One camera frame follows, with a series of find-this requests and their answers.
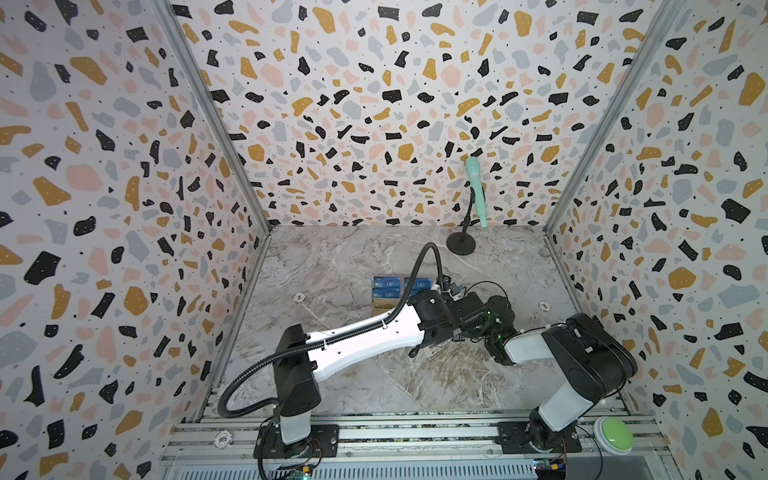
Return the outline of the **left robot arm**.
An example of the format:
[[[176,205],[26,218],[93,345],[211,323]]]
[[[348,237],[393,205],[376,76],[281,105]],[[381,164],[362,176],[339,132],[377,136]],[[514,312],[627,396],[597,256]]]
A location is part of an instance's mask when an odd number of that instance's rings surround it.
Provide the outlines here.
[[[402,298],[392,310],[347,327],[306,333],[299,325],[282,336],[273,363],[277,405],[257,458],[291,458],[330,444],[331,426],[314,428],[312,410],[321,403],[319,384],[380,354],[409,348],[412,355],[454,339],[482,337],[499,315],[470,292],[459,299],[437,290]]]

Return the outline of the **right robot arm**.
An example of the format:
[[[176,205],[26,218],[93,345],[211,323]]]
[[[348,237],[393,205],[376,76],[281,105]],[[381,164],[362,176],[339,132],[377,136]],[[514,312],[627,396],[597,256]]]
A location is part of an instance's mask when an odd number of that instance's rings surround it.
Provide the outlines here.
[[[512,431],[502,427],[499,444],[514,452],[564,450],[579,419],[618,393],[636,375],[637,362],[598,320],[586,314],[525,332],[514,328],[514,318],[506,297],[490,297],[481,333],[491,358],[503,366],[549,359],[565,381],[531,412],[525,425]]]

